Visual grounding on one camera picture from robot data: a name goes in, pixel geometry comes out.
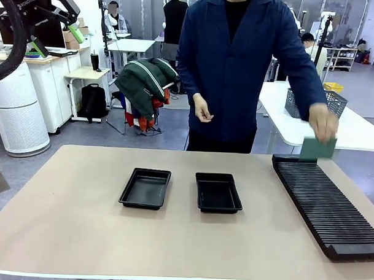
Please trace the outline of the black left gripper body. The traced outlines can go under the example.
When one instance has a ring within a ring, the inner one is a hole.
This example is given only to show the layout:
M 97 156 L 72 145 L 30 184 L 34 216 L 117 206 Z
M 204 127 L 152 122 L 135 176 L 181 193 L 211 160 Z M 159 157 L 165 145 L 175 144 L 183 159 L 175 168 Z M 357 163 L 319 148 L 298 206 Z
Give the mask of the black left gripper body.
M 52 4 L 52 0 L 13 0 L 13 2 L 28 26 L 56 20 L 56 7 Z

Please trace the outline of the person's right hand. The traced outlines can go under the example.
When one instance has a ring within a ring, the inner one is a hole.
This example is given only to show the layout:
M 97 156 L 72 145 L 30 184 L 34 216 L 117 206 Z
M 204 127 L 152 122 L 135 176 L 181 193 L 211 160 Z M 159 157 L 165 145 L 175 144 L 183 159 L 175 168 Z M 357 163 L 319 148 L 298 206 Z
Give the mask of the person's right hand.
M 195 115 L 199 121 L 202 123 L 209 123 L 212 120 L 213 115 L 210 114 L 205 99 L 199 93 L 195 93 L 193 95 L 193 102 L 195 106 Z

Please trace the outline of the person's left hand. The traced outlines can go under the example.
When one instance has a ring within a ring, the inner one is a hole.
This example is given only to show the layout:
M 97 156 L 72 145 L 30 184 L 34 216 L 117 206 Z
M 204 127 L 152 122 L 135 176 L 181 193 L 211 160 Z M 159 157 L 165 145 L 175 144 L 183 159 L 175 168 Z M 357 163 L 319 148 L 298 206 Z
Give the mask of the person's left hand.
M 321 143 L 326 143 L 336 136 L 339 119 L 336 114 L 328 110 L 326 104 L 315 103 L 309 108 L 309 124 L 316 138 Z

